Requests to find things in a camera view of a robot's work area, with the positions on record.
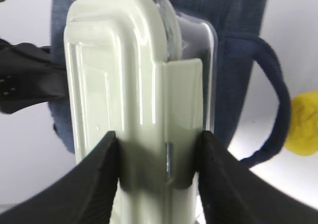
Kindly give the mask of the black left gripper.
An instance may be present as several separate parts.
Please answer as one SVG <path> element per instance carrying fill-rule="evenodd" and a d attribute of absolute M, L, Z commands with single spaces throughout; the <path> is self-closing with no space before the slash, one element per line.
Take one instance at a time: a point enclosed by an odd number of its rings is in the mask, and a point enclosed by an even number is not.
<path fill-rule="evenodd" d="M 45 71 L 13 74 L 14 58 L 39 63 Z M 65 67 L 52 63 L 50 46 L 31 43 L 9 44 L 0 40 L 0 111 L 13 114 L 26 107 L 69 96 Z"/>

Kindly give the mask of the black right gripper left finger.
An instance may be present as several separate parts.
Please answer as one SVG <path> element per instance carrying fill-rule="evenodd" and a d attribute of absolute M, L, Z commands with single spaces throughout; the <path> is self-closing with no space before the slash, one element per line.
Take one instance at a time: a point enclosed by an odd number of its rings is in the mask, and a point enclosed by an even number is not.
<path fill-rule="evenodd" d="M 74 169 L 29 200 L 5 211 L 2 224 L 108 224 L 120 174 L 114 131 Z"/>

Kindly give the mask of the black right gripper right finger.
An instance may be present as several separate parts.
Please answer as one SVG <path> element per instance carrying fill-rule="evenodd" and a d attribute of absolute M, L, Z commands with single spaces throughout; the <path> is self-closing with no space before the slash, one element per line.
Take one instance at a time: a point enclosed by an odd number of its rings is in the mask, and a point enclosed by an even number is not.
<path fill-rule="evenodd" d="M 208 224 L 316 224 L 318 212 L 247 169 L 209 131 L 198 136 L 199 194 Z"/>

